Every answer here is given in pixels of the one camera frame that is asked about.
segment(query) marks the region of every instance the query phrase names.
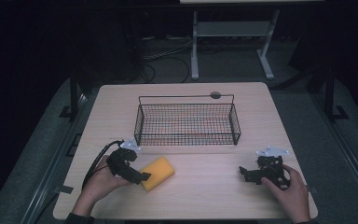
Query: yellow object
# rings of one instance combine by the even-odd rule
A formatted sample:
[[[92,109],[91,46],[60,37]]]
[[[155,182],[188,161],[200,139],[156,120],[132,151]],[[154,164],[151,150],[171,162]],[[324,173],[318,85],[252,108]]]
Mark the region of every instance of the yellow object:
[[[148,164],[140,172],[151,174],[147,181],[142,181],[142,185],[147,191],[152,190],[175,173],[172,166],[167,161],[167,159],[165,159],[165,157],[156,159],[152,163]]]

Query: white metal stand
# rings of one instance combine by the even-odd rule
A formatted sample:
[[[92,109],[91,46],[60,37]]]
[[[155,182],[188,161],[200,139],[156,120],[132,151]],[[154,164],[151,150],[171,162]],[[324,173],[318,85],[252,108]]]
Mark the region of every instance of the white metal stand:
[[[197,11],[193,20],[193,50],[191,52],[191,77],[199,79],[199,63],[197,57],[197,40],[199,36],[264,36],[266,42],[262,49],[257,50],[267,79],[273,79],[269,61],[266,58],[269,43],[274,34],[279,10],[275,10],[271,21],[198,21]]]

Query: black mechanical device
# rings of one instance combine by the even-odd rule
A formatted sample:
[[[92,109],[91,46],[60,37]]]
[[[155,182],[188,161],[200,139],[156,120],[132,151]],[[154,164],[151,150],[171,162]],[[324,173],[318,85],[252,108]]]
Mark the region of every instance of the black mechanical device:
[[[277,158],[273,156],[260,156],[257,159],[257,164],[260,168],[259,170],[248,171],[240,167],[240,172],[245,177],[246,182],[254,182],[257,185],[261,185],[261,177],[266,177],[280,189],[290,187],[290,180],[284,176],[282,156]]]
[[[116,151],[113,151],[110,154],[109,158],[106,160],[107,167],[109,167],[112,175],[120,175],[124,179],[135,184],[140,184],[141,181],[146,181],[151,176],[151,174],[149,173],[139,173],[138,171],[130,167],[130,161],[135,161],[137,155],[135,151],[121,147],[120,145],[123,142],[124,141],[115,141],[103,148],[103,150],[100,152],[100,154],[98,154],[97,158],[89,168],[89,171],[84,178],[82,188],[86,186],[87,182],[94,174],[95,167],[97,166],[101,157],[113,144],[117,144],[118,149]]]

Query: white tag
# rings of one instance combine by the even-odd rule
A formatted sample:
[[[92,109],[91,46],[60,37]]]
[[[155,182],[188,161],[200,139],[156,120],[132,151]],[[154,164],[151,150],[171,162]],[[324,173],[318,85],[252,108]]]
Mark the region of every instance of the white tag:
[[[289,151],[288,150],[284,150],[284,149],[280,149],[277,147],[272,147],[272,146],[267,146],[266,149],[262,150],[262,151],[257,151],[256,152],[257,155],[259,156],[265,156],[265,157],[269,157],[269,156],[284,156],[284,155],[289,155]]]
[[[138,144],[136,144],[136,141],[135,141],[135,139],[133,137],[130,140],[127,140],[127,141],[123,142],[120,145],[120,147],[129,149],[129,150],[133,150],[133,151],[141,150],[141,148],[138,147]]]

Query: gray carpet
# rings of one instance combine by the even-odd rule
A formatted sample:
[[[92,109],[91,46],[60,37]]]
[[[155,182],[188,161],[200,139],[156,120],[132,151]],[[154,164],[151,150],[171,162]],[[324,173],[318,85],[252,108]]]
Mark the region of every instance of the gray carpet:
[[[145,44],[148,54],[153,55],[183,43],[151,40]],[[189,77],[186,82],[262,81],[273,86],[297,73],[296,69],[287,65],[296,43],[271,44],[268,59],[276,76],[271,81],[264,77],[256,57],[255,49],[259,46],[260,42],[257,40],[229,40],[204,46],[202,47],[204,51],[199,56],[200,79],[196,81]],[[145,73],[149,79],[155,76],[151,83],[179,83],[187,76],[189,62],[189,52],[181,52],[169,58],[147,62]],[[305,86],[308,80],[308,77],[301,79],[284,91],[271,91],[272,98],[319,209],[317,220],[320,223],[358,223],[358,183],[343,155],[342,144],[338,142],[333,132],[335,129],[339,130],[358,160],[358,108],[348,90],[337,81],[336,105],[342,105],[350,119],[337,120],[335,124],[326,121],[320,106],[323,93],[306,92]],[[133,83],[144,82],[145,75],[144,78],[138,78]],[[81,113],[76,123],[71,124],[68,119],[58,118],[62,108],[69,105],[69,83],[66,81],[62,84],[0,193],[0,224],[21,223],[30,210],[29,205],[32,204],[34,195],[38,193],[39,184],[51,165],[51,158],[57,148],[64,152],[56,161],[56,172],[41,193],[42,200],[34,212],[37,216],[47,205],[38,223],[62,223],[52,216],[56,202],[53,191],[65,179],[72,161],[72,158],[66,157],[65,153],[70,149],[69,145],[76,138],[76,134],[82,133],[97,93],[98,88],[88,95],[87,102],[81,106]],[[63,140],[66,133],[69,133],[70,141]],[[114,220],[106,220],[106,222],[120,223]],[[290,223],[285,219],[259,220],[259,222]]]

